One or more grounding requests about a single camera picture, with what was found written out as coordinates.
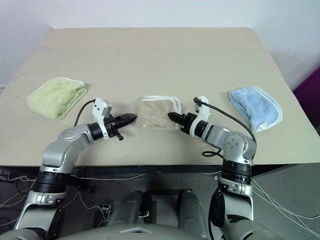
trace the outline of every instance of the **gray floor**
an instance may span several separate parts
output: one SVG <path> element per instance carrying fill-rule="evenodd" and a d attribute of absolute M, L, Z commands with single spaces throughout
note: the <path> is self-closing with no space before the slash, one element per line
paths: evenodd
<path fill-rule="evenodd" d="M 276 201 L 287 209 L 299 215 L 314 216 L 320 214 L 320 163 L 295 165 L 277 172 L 256 177 L 255 180 L 269 193 Z M 96 193 L 82 193 L 82 199 L 88 207 L 101 203 L 110 203 L 116 208 L 117 202 L 126 194 L 135 190 L 155 189 L 192 189 L 202 202 L 205 215 L 208 215 L 210 198 L 217 187 L 212 175 L 202 173 L 186 174 L 162 174 L 145 175 L 131 180 L 118 181 L 91 181 L 97 185 Z M 9 183 L 0 184 L 0 202 L 3 203 L 8 197 L 16 193 L 14 185 Z M 76 194 L 72 187 L 67 189 L 68 203 Z M 156 196 L 157 201 L 157 223 L 177 226 L 176 195 Z M 253 196 L 254 219 L 262 223 L 273 232 L 279 234 L 286 240 L 315 240 L 317 237 L 304 229 L 298 227 L 282 216 L 273 206 Z M 15 209 L 20 209 L 23 204 L 17 204 Z M 66 208 L 62 230 L 63 236 L 88 230 L 92 226 L 94 211 L 87 210 L 77 198 L 73 204 Z M 14 220 L 18 216 L 16 210 L 0 209 L 2 218 Z M 320 218 L 305 220 L 307 226 L 315 232 L 320 233 Z M 3 233 L 8 231 L 8 226 L 1 227 Z M 221 233 L 218 228 L 213 228 L 215 239 L 220 239 Z"/>

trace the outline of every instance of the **folded towel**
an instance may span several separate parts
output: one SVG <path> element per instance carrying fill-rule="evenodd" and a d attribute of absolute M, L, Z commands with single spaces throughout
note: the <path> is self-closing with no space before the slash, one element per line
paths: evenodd
<path fill-rule="evenodd" d="M 229 98 L 255 132 L 267 130 L 282 120 L 283 113 L 279 104 L 257 86 L 230 91 Z"/>
<path fill-rule="evenodd" d="M 28 97 L 28 107 L 48 118 L 63 119 L 87 93 L 84 86 L 82 81 L 67 77 L 49 79 Z"/>
<path fill-rule="evenodd" d="M 145 96 L 140 104 L 136 125 L 138 127 L 179 130 L 179 124 L 168 118 L 168 113 L 182 114 L 183 104 L 175 96 Z"/>

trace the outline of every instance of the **green towel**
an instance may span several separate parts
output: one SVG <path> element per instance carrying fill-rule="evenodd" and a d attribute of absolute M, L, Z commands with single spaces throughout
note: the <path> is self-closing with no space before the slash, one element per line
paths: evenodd
<path fill-rule="evenodd" d="M 28 97 L 27 104 L 38 114 L 60 120 L 87 93 L 84 87 L 82 81 L 67 77 L 52 78 Z"/>

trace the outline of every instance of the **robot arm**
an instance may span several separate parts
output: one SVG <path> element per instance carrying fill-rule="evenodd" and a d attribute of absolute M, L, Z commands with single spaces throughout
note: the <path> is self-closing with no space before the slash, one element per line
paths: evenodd
<path fill-rule="evenodd" d="M 181 131 L 223 150 L 218 189 L 212 195 L 208 222 L 219 227 L 227 240 L 281 240 L 278 235 L 254 222 L 253 189 L 251 186 L 253 158 L 257 144 L 241 132 L 230 131 L 216 123 L 207 122 L 208 99 L 194 99 L 198 115 L 168 113 L 169 118 L 181 125 Z"/>
<path fill-rule="evenodd" d="M 38 176 L 33 190 L 28 193 L 25 204 L 13 231 L 0 237 L 9 239 L 56 239 L 57 227 L 63 220 L 59 206 L 66 196 L 71 172 L 78 156 L 94 141 L 118 136 L 118 129 L 131 124 L 137 116 L 132 113 L 113 117 L 112 105 L 96 98 L 92 111 L 95 123 L 70 127 L 61 132 L 57 140 L 44 150 Z"/>

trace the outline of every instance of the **beige towel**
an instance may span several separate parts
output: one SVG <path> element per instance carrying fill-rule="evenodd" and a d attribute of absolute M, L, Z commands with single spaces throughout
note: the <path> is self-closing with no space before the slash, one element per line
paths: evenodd
<path fill-rule="evenodd" d="M 175 96 L 146 96 L 139 104 L 136 125 L 150 129 L 179 130 L 180 125 L 171 121 L 168 113 L 182 114 L 182 108 L 182 102 Z"/>

